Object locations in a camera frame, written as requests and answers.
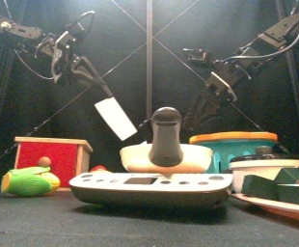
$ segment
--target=white bowl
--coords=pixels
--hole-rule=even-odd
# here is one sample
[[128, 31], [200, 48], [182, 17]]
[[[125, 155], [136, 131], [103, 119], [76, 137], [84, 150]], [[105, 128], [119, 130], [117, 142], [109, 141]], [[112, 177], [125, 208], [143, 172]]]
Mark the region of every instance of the white bowl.
[[140, 144], [121, 148], [120, 155], [124, 168], [132, 173], [196, 174], [204, 173], [210, 163], [212, 150], [210, 148], [180, 144], [182, 162], [172, 167], [155, 165], [148, 158], [152, 144]]
[[256, 175], [262, 178], [274, 180], [279, 171], [284, 167], [299, 167], [299, 159], [268, 159], [236, 161], [230, 163], [234, 172], [234, 190], [242, 193], [243, 178], [246, 175]]

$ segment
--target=white controller base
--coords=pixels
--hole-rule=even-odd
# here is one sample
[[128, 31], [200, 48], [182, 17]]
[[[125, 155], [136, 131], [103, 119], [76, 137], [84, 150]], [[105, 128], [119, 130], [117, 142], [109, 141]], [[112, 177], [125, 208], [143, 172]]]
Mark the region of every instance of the white controller base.
[[231, 174], [84, 173], [69, 185], [88, 204], [218, 208], [231, 194], [232, 179]]

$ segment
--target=green toy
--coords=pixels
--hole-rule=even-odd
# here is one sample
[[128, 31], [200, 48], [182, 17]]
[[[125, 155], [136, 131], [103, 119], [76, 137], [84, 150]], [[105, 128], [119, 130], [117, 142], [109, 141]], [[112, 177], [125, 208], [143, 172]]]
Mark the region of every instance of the green toy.
[[1, 179], [1, 192], [32, 197], [56, 191], [60, 180], [49, 171], [40, 166], [11, 170]]

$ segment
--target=red wooden box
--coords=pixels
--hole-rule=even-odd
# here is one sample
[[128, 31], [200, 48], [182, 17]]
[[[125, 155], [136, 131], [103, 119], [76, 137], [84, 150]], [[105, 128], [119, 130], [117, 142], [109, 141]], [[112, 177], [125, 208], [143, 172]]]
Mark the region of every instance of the red wooden box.
[[60, 187], [69, 187], [69, 180], [89, 171], [93, 151], [85, 140], [16, 137], [19, 143], [15, 169], [37, 166], [41, 157], [51, 159], [51, 172], [60, 179]]

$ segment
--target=teal container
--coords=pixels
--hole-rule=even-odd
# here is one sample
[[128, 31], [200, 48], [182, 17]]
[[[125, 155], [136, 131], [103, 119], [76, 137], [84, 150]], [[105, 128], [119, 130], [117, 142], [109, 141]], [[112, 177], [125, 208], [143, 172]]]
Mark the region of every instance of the teal container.
[[278, 135], [270, 132], [220, 132], [198, 135], [190, 138], [190, 144], [212, 149], [211, 164], [207, 173], [219, 174], [230, 170], [230, 160], [234, 157], [255, 154], [260, 146], [272, 147]]

